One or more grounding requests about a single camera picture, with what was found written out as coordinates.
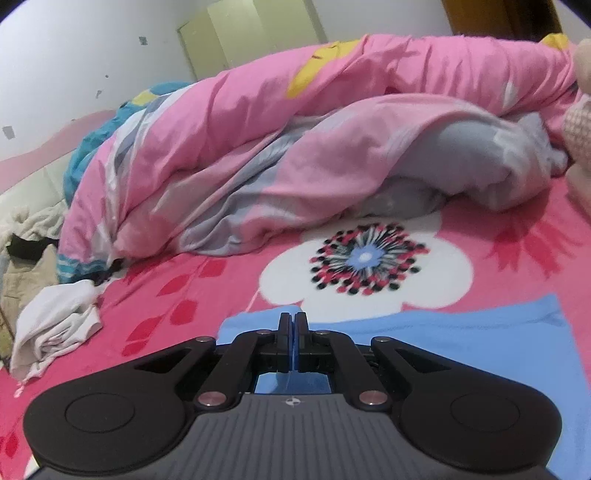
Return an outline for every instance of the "pile of clothes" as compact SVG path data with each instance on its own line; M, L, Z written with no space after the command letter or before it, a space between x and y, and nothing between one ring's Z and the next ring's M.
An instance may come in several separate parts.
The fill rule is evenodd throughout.
M1 225L0 358L20 381L43 374L100 327L90 280L59 285L57 247L67 212L60 202L33 215L16 209Z

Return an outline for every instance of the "red leaf print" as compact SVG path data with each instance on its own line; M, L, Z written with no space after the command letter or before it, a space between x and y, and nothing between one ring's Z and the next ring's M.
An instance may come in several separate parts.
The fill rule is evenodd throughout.
M152 335L154 329L158 326L162 320L162 315L159 317L152 317L139 322L133 331L127 337L128 342L136 342L138 340L144 340Z
M561 268L556 263L552 250L539 237L529 232L523 241L525 251L544 270L544 276L550 278L553 273L559 273Z
M199 277L219 277L225 268L226 260L223 258L211 258L205 262L201 272L199 272Z
M521 254L521 245L519 244L519 235L513 225L509 225L505 230L495 237L495 243L487 258L496 255L499 261L499 271L504 270L508 265L513 271L519 267L519 256Z
M129 273L125 276L127 285L131 284L140 275L154 271L157 267L166 263L168 260L170 260L169 255L166 257L152 257L132 265L129 268Z
M147 340L142 340L140 342L135 342L135 343L130 343L129 345L125 345L125 348L123 348L121 355L130 356L130 355L135 355L136 353L140 353L142 351L142 349L146 346L147 343L148 343Z
M9 458L13 458L18 450L18 438L14 432L8 436L8 440L4 447L4 452L8 455Z
M195 317L198 303L193 300L183 300L174 308L173 314L170 316L170 323L172 325L184 325L190 323Z
M162 295L170 295L171 293L178 292L187 284L188 281L188 275L179 275L178 277L173 278L164 287L160 289L160 291L157 294L157 297L160 297Z
M564 233L562 233L558 228L552 225L550 222L546 220L540 220L537 224L538 231L548 240L548 243L558 250L559 252L563 253L567 257L573 258L574 255L566 250L564 244L572 245L573 247L580 247L582 244L570 239Z

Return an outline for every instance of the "white flower print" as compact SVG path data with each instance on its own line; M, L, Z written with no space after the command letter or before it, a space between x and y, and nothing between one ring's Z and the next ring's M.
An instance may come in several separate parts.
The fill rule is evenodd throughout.
M441 214L412 220L339 220L302 234L302 243L274 258L259 279L276 305L301 301L314 322L342 322L400 312L403 304L437 309L461 299L472 265L437 238Z

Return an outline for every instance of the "white cloth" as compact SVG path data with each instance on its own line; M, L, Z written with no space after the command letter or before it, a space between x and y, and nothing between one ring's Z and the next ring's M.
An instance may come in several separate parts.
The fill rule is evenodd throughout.
M41 290L18 317L10 374L22 382L40 377L55 358L100 330L99 295L90 280Z
M59 238L66 213L65 200L32 215L28 207L15 208L8 218L0 222L0 251L13 233L24 240L40 240L45 236Z

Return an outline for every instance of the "floral pattern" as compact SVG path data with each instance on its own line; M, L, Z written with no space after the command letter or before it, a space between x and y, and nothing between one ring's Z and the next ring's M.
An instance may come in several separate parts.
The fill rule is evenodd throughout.
M403 222L346 219L302 234L302 243L263 270L259 291L271 304L301 302L311 322L341 322L436 309L470 289L472 265L436 237L439 212Z
M523 212L513 213L506 227L495 237L488 257L498 259L498 268L519 269L523 256L537 263L546 279L562 272L561 260L575 257L583 244L566 235L549 219L531 221Z

